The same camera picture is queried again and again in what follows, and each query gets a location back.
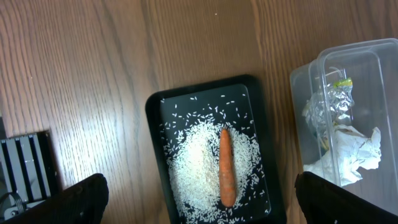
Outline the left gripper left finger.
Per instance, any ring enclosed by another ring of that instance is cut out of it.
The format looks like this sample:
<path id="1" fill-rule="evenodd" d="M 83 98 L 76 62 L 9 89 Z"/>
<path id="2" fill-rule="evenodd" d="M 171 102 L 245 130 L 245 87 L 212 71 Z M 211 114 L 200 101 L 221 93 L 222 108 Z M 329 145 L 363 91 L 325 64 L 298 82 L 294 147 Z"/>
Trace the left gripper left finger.
<path id="1" fill-rule="evenodd" d="M 100 224 L 109 201 L 103 174 L 93 174 L 5 224 Z"/>

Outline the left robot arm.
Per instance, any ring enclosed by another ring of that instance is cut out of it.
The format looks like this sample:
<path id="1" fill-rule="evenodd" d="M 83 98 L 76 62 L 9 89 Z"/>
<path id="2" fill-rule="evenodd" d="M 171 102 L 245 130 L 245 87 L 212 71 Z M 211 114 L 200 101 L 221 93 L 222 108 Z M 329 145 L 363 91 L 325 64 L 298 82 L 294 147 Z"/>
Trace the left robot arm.
<path id="1" fill-rule="evenodd" d="M 179 147 L 161 150 L 161 171 L 181 168 L 178 178 L 168 177 L 165 195 L 169 199 L 171 223 L 285 223 L 283 212 L 266 190 L 259 145 L 229 126 L 236 153 L 234 168 L 238 196 L 227 208 L 221 204 L 218 181 L 218 151 L 222 126 L 201 118 L 188 129 L 177 131 Z M 5 223 L 99 223 L 109 201 L 108 183 L 94 174 L 60 191 L 52 163 L 41 154 L 50 149 L 46 132 L 6 139 L 1 142 L 1 163 L 9 195 L 15 205 L 4 216 Z M 309 182 L 331 197 L 329 205 L 315 207 L 322 223 L 396 223 L 397 217 L 318 177 L 305 174 L 298 182 Z"/>

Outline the yellow foil snack wrapper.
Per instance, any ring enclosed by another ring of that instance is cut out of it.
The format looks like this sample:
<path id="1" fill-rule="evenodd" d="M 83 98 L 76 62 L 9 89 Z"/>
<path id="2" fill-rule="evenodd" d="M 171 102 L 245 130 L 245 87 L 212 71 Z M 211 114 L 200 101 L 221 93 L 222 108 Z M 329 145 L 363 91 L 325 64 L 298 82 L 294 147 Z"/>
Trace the yellow foil snack wrapper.
<path id="1" fill-rule="evenodd" d="M 346 112 L 354 106 L 354 99 L 351 95 L 353 81 L 346 78 L 328 84 L 326 86 L 326 96 L 329 103 L 325 105 L 325 97 L 321 90 L 316 91 L 309 100 L 307 100 L 302 116 L 305 117 L 307 126 L 312 129 L 315 137 L 320 140 L 321 148 L 329 150 L 328 136 L 326 135 L 326 112 L 330 112 L 333 124 L 346 116 Z"/>

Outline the pile of white rice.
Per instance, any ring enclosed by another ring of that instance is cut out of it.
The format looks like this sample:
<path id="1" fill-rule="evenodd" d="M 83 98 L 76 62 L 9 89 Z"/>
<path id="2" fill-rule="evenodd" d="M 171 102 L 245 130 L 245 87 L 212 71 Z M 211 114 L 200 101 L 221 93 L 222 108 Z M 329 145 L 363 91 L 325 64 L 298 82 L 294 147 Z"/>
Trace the pile of white rice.
<path id="1" fill-rule="evenodd" d="M 196 93 L 160 101 L 159 134 L 178 223 L 248 223 L 271 210 L 265 171 L 245 93 Z M 221 203 L 222 129 L 233 153 L 236 200 Z"/>

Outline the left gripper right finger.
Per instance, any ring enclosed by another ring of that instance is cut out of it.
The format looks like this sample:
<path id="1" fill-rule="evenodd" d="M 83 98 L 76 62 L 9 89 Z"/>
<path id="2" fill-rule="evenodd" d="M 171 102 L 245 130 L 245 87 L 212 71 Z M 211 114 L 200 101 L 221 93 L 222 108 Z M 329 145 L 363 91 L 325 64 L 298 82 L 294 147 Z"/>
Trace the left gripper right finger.
<path id="1" fill-rule="evenodd" d="M 295 192 L 308 224 L 397 223 L 397 215 L 311 172 L 297 175 Z"/>

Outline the white tissue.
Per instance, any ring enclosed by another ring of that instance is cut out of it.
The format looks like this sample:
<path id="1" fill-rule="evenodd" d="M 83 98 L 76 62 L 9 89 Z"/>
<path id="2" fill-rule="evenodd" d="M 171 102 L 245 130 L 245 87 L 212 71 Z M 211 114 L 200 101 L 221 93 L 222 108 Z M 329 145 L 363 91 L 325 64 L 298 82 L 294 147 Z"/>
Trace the white tissue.
<path id="1" fill-rule="evenodd" d="M 381 131 L 375 127 L 370 138 L 352 126 L 335 126 L 336 145 L 303 169 L 343 187 L 362 179 L 358 169 L 377 169 L 381 161 Z"/>

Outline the orange carrot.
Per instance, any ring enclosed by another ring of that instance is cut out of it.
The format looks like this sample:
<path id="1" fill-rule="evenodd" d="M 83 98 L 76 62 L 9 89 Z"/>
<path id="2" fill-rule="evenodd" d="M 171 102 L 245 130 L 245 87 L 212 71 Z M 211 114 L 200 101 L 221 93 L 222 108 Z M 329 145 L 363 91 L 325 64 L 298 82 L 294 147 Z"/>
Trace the orange carrot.
<path id="1" fill-rule="evenodd" d="M 236 181 L 231 141 L 227 129 L 222 129 L 220 134 L 219 183 L 221 203 L 225 207 L 232 207 L 236 201 Z"/>

